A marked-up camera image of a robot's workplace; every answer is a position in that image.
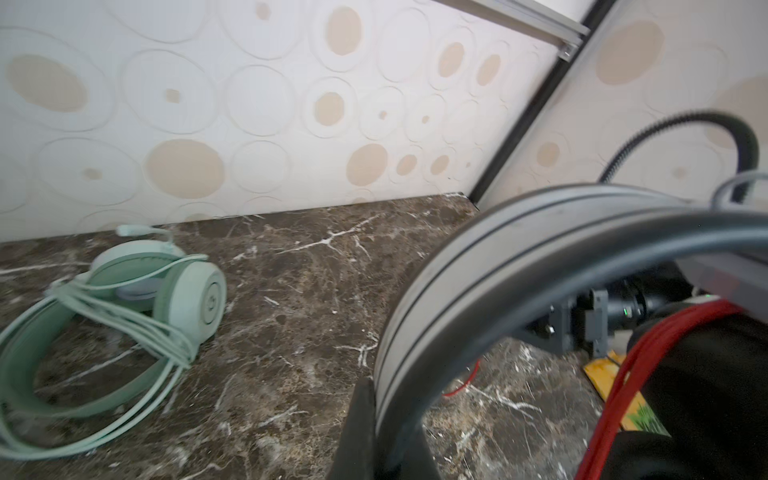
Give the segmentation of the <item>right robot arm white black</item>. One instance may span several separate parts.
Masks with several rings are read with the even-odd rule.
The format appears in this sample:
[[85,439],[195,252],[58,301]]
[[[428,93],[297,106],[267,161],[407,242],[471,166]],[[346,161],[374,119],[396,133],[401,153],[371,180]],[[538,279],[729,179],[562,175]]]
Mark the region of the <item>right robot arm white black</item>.
[[[634,135],[609,161],[598,181],[609,182],[630,153],[643,141],[685,123],[707,123],[724,129],[736,146],[736,172],[740,174],[756,170],[759,146],[752,128],[734,115],[701,110],[665,118]],[[708,232],[702,240],[696,240],[692,247],[685,247],[685,241],[694,238],[692,228],[695,218],[684,219],[681,227],[674,227],[673,220],[672,217],[656,218],[648,220],[645,225],[626,226],[622,230],[624,233],[637,233],[639,237],[629,239],[623,247],[611,247],[609,252],[617,256],[602,262],[601,269],[612,274],[613,267],[619,273],[635,267],[646,267],[656,261],[670,260],[675,255],[706,250],[706,244],[715,237],[714,233]],[[511,336],[557,355],[581,348],[594,358],[603,358],[607,355],[607,344],[613,327],[635,326],[672,300],[680,298],[661,288],[652,293],[649,287],[643,287],[632,274],[627,280],[615,280],[566,298],[563,303],[552,306],[545,316],[512,332]]]

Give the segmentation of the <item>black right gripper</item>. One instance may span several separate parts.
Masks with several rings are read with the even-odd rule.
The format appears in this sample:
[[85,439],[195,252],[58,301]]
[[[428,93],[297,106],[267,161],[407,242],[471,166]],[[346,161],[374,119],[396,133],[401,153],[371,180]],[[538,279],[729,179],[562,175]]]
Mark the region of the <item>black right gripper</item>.
[[545,315],[512,332],[516,340],[555,355],[576,350],[591,358],[608,354],[608,292],[590,290],[553,304]]

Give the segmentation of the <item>white black headphones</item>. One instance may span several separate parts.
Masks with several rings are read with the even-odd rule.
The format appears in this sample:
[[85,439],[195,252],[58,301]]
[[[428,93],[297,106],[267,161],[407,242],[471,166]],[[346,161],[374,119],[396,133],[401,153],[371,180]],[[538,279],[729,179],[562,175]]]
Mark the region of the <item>white black headphones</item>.
[[666,262],[619,273],[600,264],[637,233],[628,225],[694,217],[692,247],[708,232],[707,249],[675,255],[760,252],[767,247],[764,212],[718,209],[648,189],[616,184],[560,185],[530,192],[482,213],[456,231],[403,290],[382,332],[374,368],[374,466],[396,471],[396,444],[447,384],[513,331],[553,304]]

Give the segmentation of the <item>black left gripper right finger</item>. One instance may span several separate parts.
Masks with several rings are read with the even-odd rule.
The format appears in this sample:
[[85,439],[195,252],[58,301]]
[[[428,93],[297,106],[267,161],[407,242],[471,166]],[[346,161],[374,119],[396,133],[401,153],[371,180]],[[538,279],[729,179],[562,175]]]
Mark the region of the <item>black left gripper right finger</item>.
[[396,453],[398,454],[396,479],[441,479],[422,426],[410,424],[403,428],[397,440]]

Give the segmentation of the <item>mint green headphones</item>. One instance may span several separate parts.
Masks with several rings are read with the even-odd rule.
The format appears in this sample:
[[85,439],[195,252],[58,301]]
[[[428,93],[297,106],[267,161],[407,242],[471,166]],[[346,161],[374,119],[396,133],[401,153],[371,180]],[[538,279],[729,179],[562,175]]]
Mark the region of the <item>mint green headphones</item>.
[[[53,283],[42,300],[2,331],[1,406],[25,416],[78,419],[127,402],[133,405],[101,430],[52,448],[24,441],[3,419],[1,456],[5,460],[73,456],[120,437],[171,393],[222,321],[227,282],[206,255],[184,252],[169,230],[123,224],[115,232],[124,243],[97,256],[88,271]],[[131,337],[156,361],[101,398],[76,406],[51,405],[35,394],[34,379],[53,341],[77,316]]]

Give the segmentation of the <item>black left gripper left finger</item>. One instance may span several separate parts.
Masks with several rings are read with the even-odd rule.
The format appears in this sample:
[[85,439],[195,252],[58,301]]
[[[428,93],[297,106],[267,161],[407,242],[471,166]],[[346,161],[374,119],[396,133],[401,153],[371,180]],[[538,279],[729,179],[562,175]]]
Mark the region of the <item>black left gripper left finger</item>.
[[355,385],[328,480],[375,477],[375,389],[371,377]]

